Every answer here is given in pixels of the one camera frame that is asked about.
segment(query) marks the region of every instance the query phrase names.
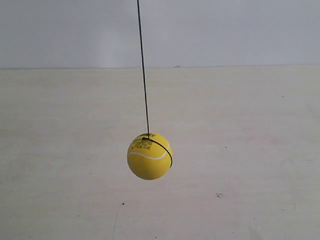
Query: floor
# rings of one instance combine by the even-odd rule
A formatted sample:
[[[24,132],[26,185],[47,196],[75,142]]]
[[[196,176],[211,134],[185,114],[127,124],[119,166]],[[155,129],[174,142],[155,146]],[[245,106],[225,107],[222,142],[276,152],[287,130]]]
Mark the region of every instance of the floor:
[[[157,180],[127,165],[147,131],[141,69],[0,70],[1,240],[313,240],[320,66],[146,70]]]

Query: tennis ball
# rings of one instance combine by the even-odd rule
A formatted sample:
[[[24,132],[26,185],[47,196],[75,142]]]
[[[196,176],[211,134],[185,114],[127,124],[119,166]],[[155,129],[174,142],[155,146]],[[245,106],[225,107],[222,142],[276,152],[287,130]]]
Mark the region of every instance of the tennis ball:
[[[158,133],[141,134],[129,145],[127,162],[130,170],[144,180],[155,180],[172,166],[173,150]]]

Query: beige surface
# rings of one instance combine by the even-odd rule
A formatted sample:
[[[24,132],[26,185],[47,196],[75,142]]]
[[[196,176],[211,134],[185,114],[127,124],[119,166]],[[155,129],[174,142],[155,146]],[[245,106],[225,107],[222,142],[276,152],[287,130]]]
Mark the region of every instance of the beige surface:
[[[320,67],[148,69],[162,178],[135,177],[140,69],[0,71],[1,240],[315,240]]]

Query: string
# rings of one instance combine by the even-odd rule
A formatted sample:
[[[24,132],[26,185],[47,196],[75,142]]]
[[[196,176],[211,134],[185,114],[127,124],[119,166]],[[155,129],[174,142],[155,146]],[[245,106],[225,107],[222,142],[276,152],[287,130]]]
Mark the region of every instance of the string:
[[[139,0],[136,0],[136,5],[137,5],[137,8],[138,8],[138,20],[139,20],[139,33],[140,33],[140,47],[141,47],[143,86],[144,86],[144,102],[145,102],[146,126],[147,126],[148,139],[149,139],[150,138],[150,131],[149,131],[148,104],[147,104],[146,73],[145,73],[144,49],[143,49],[143,42],[142,42],[142,30],[141,30],[141,17],[140,17],[140,3],[139,3]]]

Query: yellow ball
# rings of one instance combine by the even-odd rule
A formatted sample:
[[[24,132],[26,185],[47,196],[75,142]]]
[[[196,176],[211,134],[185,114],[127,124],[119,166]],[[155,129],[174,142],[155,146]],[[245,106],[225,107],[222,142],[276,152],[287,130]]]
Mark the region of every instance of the yellow ball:
[[[173,150],[169,142],[158,133],[141,134],[130,144],[127,162],[131,171],[144,180],[155,180],[172,166]]]

